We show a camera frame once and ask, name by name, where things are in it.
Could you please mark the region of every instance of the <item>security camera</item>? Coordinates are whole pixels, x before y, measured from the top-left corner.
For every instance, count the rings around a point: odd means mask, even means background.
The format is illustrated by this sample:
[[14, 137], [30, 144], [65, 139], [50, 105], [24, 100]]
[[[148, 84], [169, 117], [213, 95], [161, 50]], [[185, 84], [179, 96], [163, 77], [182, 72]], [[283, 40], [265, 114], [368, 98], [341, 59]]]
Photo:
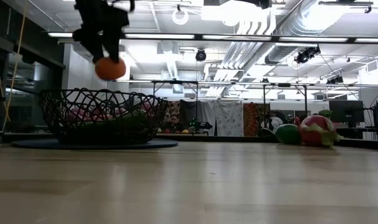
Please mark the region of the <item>security camera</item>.
[[204, 49], [198, 49], [196, 54], [196, 61], [198, 62], [204, 62], [206, 60], [206, 52]]

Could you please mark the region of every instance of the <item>watermelon ball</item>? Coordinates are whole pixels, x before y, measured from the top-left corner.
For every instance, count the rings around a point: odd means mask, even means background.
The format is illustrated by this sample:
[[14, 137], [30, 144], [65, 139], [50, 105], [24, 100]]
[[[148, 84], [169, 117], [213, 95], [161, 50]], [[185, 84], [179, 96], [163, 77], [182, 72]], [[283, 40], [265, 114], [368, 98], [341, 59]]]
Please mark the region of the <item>watermelon ball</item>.
[[333, 141], [341, 139], [341, 136], [336, 132], [333, 122], [324, 116], [309, 116], [302, 121], [299, 128], [302, 143], [307, 146], [330, 147], [333, 145]]
[[301, 144], [301, 134], [295, 124], [283, 124], [276, 129], [277, 140], [284, 144]]

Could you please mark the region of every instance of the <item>ceiling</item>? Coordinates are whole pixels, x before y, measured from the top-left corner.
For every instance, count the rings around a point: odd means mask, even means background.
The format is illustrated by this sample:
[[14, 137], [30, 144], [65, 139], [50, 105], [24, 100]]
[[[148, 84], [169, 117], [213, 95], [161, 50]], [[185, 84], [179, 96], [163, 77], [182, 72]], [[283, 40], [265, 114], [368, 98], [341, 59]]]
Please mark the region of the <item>ceiling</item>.
[[[17, 11], [22, 12], [22, 0], [4, 0]], [[277, 22], [293, 8], [299, 0], [285, 0], [284, 8], [276, 9]], [[81, 24], [78, 11], [73, 8], [74, 1], [63, 0], [30, 0], [27, 17], [45, 30], [50, 32], [73, 31]], [[191, 34], [235, 34], [239, 26], [226, 26], [221, 21], [204, 21], [201, 19], [201, 6], [203, 1], [192, 1], [190, 6], [189, 20], [185, 25], [177, 25], [172, 20], [172, 12], [176, 8], [174, 4], [160, 5], [137, 1], [136, 11], [130, 14], [130, 27], [126, 32], [161, 32], [161, 33], [191, 33]], [[351, 9], [337, 22], [327, 28], [322, 35], [333, 36], [378, 36], [378, 8], [371, 13], [365, 14], [364, 8]], [[157, 58], [157, 44], [155, 40], [122, 40], [121, 44], [126, 47], [126, 53], [131, 56], [131, 73], [134, 78], [143, 78], [150, 74], [160, 74], [166, 70], [167, 65]], [[179, 47], [186, 50], [180, 51], [182, 59], [176, 62], [178, 70], [203, 71], [207, 63], [220, 63], [228, 52], [231, 42], [197, 42], [176, 41]], [[205, 49], [207, 61], [196, 62], [197, 49]], [[346, 67], [343, 75], [349, 80], [357, 80], [357, 70], [364, 66], [367, 57], [378, 56], [378, 45], [350, 45], [350, 44], [321, 44], [322, 57], [316, 57], [299, 69], [294, 69], [292, 58], [281, 66], [275, 67], [271, 72], [277, 81], [284, 82], [295, 80], [298, 77], [314, 77], [318, 79], [327, 75], [332, 70]]]

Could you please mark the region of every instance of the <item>computer monitor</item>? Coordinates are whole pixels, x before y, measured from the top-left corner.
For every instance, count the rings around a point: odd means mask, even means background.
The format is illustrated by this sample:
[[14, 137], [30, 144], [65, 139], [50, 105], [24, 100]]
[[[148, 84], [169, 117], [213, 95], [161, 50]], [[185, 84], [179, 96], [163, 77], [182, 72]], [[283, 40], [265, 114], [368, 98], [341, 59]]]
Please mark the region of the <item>computer monitor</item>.
[[333, 112], [332, 122], [348, 123], [350, 128], [355, 128], [356, 123], [364, 122], [363, 101], [356, 100], [331, 100], [330, 110]]

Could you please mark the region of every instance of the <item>wooden table surface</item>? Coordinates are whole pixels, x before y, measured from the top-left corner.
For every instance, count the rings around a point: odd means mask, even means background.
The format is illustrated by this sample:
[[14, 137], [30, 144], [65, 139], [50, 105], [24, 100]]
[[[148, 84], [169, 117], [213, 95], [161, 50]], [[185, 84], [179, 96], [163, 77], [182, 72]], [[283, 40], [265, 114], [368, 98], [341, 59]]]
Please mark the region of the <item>wooden table surface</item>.
[[378, 151], [0, 149], [0, 224], [378, 223]]

